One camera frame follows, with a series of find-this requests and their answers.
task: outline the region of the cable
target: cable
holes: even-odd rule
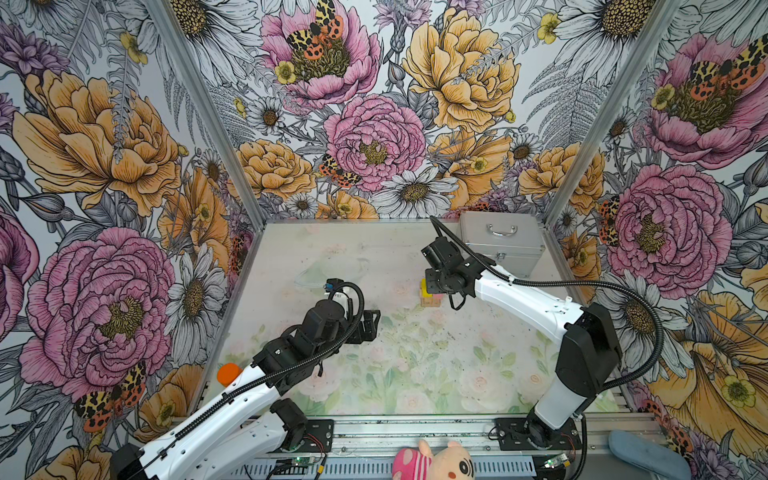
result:
[[[587,462],[587,417],[581,414],[581,457],[578,459],[576,471],[568,480],[576,480],[584,471]]]
[[[499,272],[493,266],[488,265],[488,262],[483,258],[481,255],[478,255],[475,253],[469,246],[462,241],[455,233],[453,233],[449,228],[447,228],[445,225],[440,222],[436,217],[430,217],[429,218],[432,221],[432,225],[435,227],[435,230],[444,231],[448,237],[454,241],[459,247],[462,248],[466,253],[469,254],[470,257],[475,259],[477,262],[479,262],[482,266],[484,266],[488,271],[496,276],[497,278],[500,278],[501,280],[504,280],[505,282],[509,282],[509,275],[504,275],[503,273]],[[616,290],[618,292],[622,292],[624,295],[627,295],[631,297],[633,300],[638,302],[650,315],[650,319],[654,323],[654,349],[651,351],[650,356],[648,359],[641,365],[637,370],[628,373],[625,376],[619,377],[617,379],[611,380],[610,382],[606,382],[601,387],[601,392],[604,392],[605,390],[612,389],[614,387],[617,387],[619,385],[623,385],[625,383],[629,383],[632,380],[639,379],[642,377],[645,372],[653,368],[653,366],[658,362],[659,358],[661,357],[661,350],[664,348],[664,326],[661,324],[661,318],[659,318],[658,314],[656,313],[656,310],[648,303],[648,301],[643,298],[642,295],[635,292],[634,290],[627,288],[623,285],[619,285],[618,283],[612,283],[612,282],[602,282],[602,281],[590,281],[590,280],[554,280],[549,282],[535,282],[531,280],[521,280],[519,278],[515,278],[512,280],[513,284],[520,285],[520,286],[531,286],[534,288],[545,288],[548,286],[595,286],[595,287],[602,287],[602,288],[608,288],[611,290]]]
[[[352,324],[349,325],[349,328],[344,332],[344,335],[335,341],[331,346],[324,349],[321,352],[316,353],[315,355],[312,355],[311,357],[307,357],[301,362],[298,362],[294,365],[287,366],[286,368],[278,371],[273,372],[269,375],[265,375],[262,377],[259,377],[258,379],[255,379],[251,382],[246,383],[245,385],[241,385],[237,387],[235,390],[232,390],[229,394],[227,394],[226,397],[222,398],[218,402],[214,403],[211,407],[209,407],[205,412],[203,412],[200,416],[196,417],[194,420],[190,422],[189,425],[181,429],[175,436],[174,440],[170,443],[169,446],[165,447],[164,449],[160,450],[160,452],[149,461],[145,466],[141,467],[139,470],[133,473],[130,477],[126,478],[125,480],[131,480],[133,477],[138,475],[139,473],[142,473],[144,470],[146,470],[150,465],[155,463],[158,458],[164,457],[167,454],[167,451],[172,449],[176,442],[184,438],[185,436],[192,433],[195,428],[200,426],[203,422],[205,422],[207,419],[209,419],[214,413],[216,413],[218,410],[220,410],[223,406],[230,403],[232,399],[235,397],[247,392],[248,390],[251,390],[254,387],[257,387],[263,383],[269,382],[271,380],[278,380],[282,378],[283,376],[287,375],[288,373],[291,373],[294,370],[302,369],[305,366],[308,366],[310,364],[316,364],[318,360],[322,361],[325,356],[327,356],[329,353],[333,353],[337,351],[339,348],[341,348],[344,343],[352,336],[352,334],[357,330],[357,326],[360,324],[360,320],[362,319],[363,311],[365,310],[365,298],[362,294],[362,290],[359,286],[352,282],[341,282],[335,287],[333,287],[333,290],[331,290],[331,295],[329,298],[333,298],[334,293],[338,293],[342,288],[345,286],[348,286],[352,290],[355,290],[355,293],[357,294],[357,312],[355,313],[355,317],[353,318]]]

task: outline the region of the floral tablecloth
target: floral tablecloth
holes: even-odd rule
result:
[[[458,229],[458,224],[449,224]],[[246,365],[263,344],[323,298],[317,279],[356,282],[381,310],[378,338],[344,346],[289,393],[307,415],[527,412],[554,376],[557,348],[527,323],[469,298],[458,312],[419,305],[429,223],[278,223],[256,264],[215,362]],[[559,278],[549,252],[533,280]],[[564,296],[564,290],[554,289]],[[221,391],[214,380],[206,401]],[[590,410],[616,411],[612,395]]]

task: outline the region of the orange object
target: orange object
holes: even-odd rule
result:
[[[216,374],[216,380],[223,386],[229,386],[243,372],[235,363],[225,363]]]

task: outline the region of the flower bud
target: flower bud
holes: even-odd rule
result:
[[[744,268],[758,270],[768,263],[768,247],[755,241],[745,242],[736,250],[736,258]]]
[[[56,194],[36,194],[30,197],[20,197],[19,200],[46,222],[53,223],[74,218],[72,209],[66,207],[64,199]]]

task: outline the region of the plush toy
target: plush toy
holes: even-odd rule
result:
[[[475,477],[475,464],[469,452],[458,442],[432,454],[426,440],[419,440],[419,450],[403,449],[395,457],[392,480],[464,480]]]

